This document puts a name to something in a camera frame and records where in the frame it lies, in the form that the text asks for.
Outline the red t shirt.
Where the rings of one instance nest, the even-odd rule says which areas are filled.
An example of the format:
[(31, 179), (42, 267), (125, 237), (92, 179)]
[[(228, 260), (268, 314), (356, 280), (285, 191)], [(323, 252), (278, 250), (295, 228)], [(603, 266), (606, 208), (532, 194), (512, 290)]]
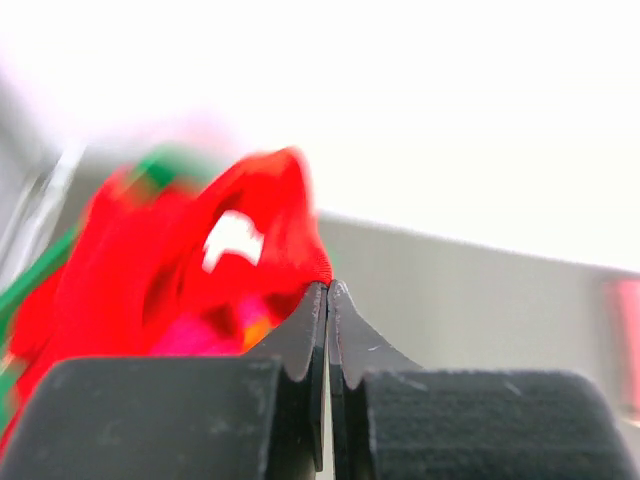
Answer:
[(56, 363), (154, 356), (181, 314), (248, 297), (267, 304), (275, 329), (310, 285), (332, 280), (298, 150), (250, 155), (205, 186), (173, 184), (146, 203), (115, 198), (128, 171), (94, 195), (69, 259), (12, 317), (17, 405)]

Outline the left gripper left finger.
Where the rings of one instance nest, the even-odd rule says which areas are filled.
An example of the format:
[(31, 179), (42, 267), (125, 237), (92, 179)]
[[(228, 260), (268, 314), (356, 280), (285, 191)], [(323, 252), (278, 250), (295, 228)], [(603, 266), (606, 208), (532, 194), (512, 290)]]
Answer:
[(8, 480), (312, 479), (323, 467), (327, 289), (236, 357), (68, 360), (36, 388)]

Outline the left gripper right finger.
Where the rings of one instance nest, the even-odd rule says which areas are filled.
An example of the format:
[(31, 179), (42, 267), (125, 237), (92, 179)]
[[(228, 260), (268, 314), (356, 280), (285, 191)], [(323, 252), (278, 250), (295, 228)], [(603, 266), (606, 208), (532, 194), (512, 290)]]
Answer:
[(598, 389), (567, 371), (428, 370), (328, 292), (338, 479), (635, 479)]

